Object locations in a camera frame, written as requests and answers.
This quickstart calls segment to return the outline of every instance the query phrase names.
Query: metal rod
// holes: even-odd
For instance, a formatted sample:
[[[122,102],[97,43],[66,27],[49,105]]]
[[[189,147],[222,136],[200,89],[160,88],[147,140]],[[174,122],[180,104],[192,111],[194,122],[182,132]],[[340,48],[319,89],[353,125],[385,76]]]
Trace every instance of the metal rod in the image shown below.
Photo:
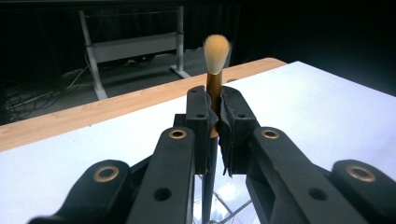
[[[183,31],[184,7],[177,8],[177,71],[183,71],[183,50],[184,50],[184,31]]]
[[[213,187],[215,184],[216,161],[218,157],[218,138],[210,138],[209,171],[203,175],[202,180],[202,223],[210,220],[212,209]]]
[[[131,13],[121,13],[121,14],[86,15],[85,18],[89,19],[94,17],[133,16],[133,15],[150,15],[150,14],[162,14],[162,13],[175,13],[175,11],[131,12]]]
[[[102,81],[100,80],[99,76],[99,69],[96,63],[96,60],[93,55],[92,49],[92,42],[90,39],[90,33],[88,31],[87,22],[85,21],[84,11],[79,11],[79,19],[81,21],[82,33],[84,34],[85,45],[87,48],[88,58],[90,60],[90,66],[92,70],[92,77],[93,77],[93,87],[95,88],[96,95],[98,96],[99,100],[106,99],[107,95],[105,89],[102,86]]]

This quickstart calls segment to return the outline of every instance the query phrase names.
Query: paintbrush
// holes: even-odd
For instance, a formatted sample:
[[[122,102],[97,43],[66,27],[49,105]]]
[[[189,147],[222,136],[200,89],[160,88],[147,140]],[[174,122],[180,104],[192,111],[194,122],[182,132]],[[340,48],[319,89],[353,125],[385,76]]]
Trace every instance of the paintbrush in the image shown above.
[[[206,92],[212,101],[211,109],[218,115],[220,108],[222,69],[227,59],[230,44],[223,35],[210,35],[204,43],[207,66]],[[209,163],[203,175],[202,223],[210,220],[213,186],[215,183],[216,161],[218,156],[218,131],[216,126],[210,134]]]
[[[222,69],[230,51],[230,44],[223,35],[210,35],[204,43],[204,55],[207,67],[206,92],[212,101],[212,110],[219,113],[221,95]],[[217,137],[216,127],[211,137]]]

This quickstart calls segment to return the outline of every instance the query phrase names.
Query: screw hole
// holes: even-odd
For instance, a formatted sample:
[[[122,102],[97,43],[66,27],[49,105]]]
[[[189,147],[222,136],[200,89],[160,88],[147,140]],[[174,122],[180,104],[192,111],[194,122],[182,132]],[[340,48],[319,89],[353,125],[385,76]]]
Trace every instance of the screw hole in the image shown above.
[[[327,200],[327,194],[321,189],[311,188],[308,190],[308,194],[313,199],[318,200],[318,201],[326,201]]]
[[[120,170],[117,166],[102,166],[96,170],[93,179],[99,183],[108,182],[116,178],[119,172]]]
[[[163,202],[172,196],[172,191],[167,188],[156,189],[153,196],[156,201]]]
[[[346,172],[354,178],[357,178],[364,182],[374,182],[375,175],[369,169],[366,169],[359,165],[348,165]]]
[[[270,139],[277,139],[279,137],[279,133],[271,131],[271,130],[263,130],[262,136]]]
[[[174,139],[184,138],[186,135],[187,133],[183,130],[173,130],[172,132],[169,133],[169,137]]]

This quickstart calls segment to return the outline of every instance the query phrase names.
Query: brush bristles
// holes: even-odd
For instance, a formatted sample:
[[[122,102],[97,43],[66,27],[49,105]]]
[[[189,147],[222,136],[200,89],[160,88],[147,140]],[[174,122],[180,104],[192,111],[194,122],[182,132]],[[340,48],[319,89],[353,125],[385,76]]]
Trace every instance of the brush bristles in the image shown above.
[[[218,74],[224,67],[230,44],[223,35],[210,35],[204,43],[207,72]]]

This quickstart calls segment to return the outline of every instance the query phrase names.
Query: dark background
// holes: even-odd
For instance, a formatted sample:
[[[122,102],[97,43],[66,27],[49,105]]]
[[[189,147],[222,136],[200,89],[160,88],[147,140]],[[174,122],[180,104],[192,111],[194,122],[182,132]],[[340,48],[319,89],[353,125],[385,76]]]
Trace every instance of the dark background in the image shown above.
[[[176,30],[176,13],[144,13],[171,7],[89,9],[94,41]],[[202,46],[208,35],[233,42],[231,65],[264,57],[301,61],[376,90],[396,95],[395,15],[390,3],[372,1],[244,1],[187,6],[185,48]],[[62,74],[85,66],[76,10],[0,11],[3,82],[62,88]]]

